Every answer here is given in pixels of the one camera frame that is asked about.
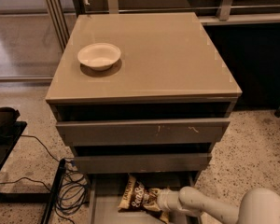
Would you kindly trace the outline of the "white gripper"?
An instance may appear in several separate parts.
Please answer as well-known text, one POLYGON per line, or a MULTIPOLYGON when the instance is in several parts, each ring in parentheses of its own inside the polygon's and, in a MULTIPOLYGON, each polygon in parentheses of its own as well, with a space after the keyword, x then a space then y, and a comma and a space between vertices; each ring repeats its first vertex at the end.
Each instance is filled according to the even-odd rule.
POLYGON ((154 195, 158 195, 157 203, 146 203, 144 207, 152 212, 173 212, 177 211, 179 207, 179 192, 170 189, 152 188, 150 191, 154 195))

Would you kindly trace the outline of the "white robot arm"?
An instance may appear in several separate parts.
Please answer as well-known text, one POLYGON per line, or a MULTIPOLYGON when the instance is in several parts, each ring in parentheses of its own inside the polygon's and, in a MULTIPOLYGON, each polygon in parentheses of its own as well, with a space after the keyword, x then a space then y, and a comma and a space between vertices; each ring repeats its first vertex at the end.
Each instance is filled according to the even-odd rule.
POLYGON ((147 206, 192 217, 205 212, 221 224, 280 224, 280 196, 265 188, 249 190, 239 206, 210 198, 189 186, 179 191, 158 189, 147 206))

